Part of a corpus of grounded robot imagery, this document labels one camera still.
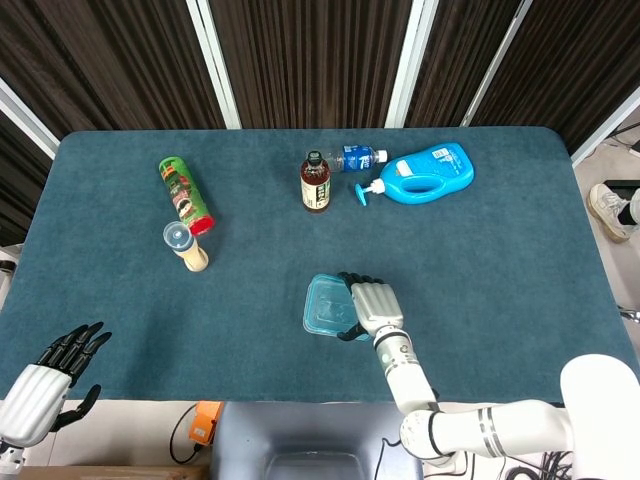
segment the black bottle cap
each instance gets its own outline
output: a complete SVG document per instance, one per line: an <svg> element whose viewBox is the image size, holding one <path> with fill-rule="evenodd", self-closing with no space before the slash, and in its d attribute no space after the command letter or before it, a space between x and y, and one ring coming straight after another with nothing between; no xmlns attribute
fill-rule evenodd
<svg viewBox="0 0 640 480"><path fill-rule="evenodd" d="M317 150L312 150L307 154L307 162L312 167L317 167L322 163L322 154Z"/></svg>

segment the brown curtain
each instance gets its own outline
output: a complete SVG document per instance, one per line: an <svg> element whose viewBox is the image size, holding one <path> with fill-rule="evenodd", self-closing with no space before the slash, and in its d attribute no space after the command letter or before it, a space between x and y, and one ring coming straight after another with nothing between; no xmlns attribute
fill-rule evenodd
<svg viewBox="0 0 640 480"><path fill-rule="evenodd" d="M405 126L460 125L519 4L439 2Z"/></svg>
<svg viewBox="0 0 640 480"><path fill-rule="evenodd" d="M3 0L0 71L59 138L224 128L184 1Z"/></svg>
<svg viewBox="0 0 640 480"><path fill-rule="evenodd" d="M640 2L536 0L474 125L545 125L575 151L640 86Z"/></svg>
<svg viewBox="0 0 640 480"><path fill-rule="evenodd" d="M0 246L22 243L51 159L0 113Z"/></svg>
<svg viewBox="0 0 640 480"><path fill-rule="evenodd" d="M211 0L243 127L384 125L410 0Z"/></svg>

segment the shoe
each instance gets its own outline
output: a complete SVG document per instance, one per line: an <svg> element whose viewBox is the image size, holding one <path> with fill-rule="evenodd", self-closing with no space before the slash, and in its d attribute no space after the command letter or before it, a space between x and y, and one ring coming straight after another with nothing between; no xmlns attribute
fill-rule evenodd
<svg viewBox="0 0 640 480"><path fill-rule="evenodd" d="M595 185L587 196L589 212L602 223L607 236L616 243L629 240L638 228L637 225L623 225L618 220L618 215L628 203L602 183Z"/></svg>

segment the orange device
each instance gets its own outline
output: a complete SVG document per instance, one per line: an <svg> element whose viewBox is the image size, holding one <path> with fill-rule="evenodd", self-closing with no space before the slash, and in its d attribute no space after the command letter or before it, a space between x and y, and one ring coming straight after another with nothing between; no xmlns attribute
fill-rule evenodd
<svg viewBox="0 0 640 480"><path fill-rule="evenodd" d="M218 419L222 413L222 402L205 402L196 405L196 417L189 428L189 438L200 445L211 445Z"/></svg>

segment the table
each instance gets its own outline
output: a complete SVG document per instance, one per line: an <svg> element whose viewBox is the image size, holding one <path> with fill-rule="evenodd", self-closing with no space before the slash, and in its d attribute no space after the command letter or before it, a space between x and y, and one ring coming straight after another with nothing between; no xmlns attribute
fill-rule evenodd
<svg viewBox="0 0 640 480"><path fill-rule="evenodd" d="M321 215L302 206L311 148L391 158L457 141L469 188L406 206L358 204L336 174ZM218 224L191 273L164 244L176 214L157 165L185 159ZM78 132L64 139L0 314L0 390L57 336L114 335L74 388L102 398L388 401L370 344L302 327L317 273L386 280L445 401L560 400L564 363L605 353L637 369L561 139L536 127Z"/></svg>

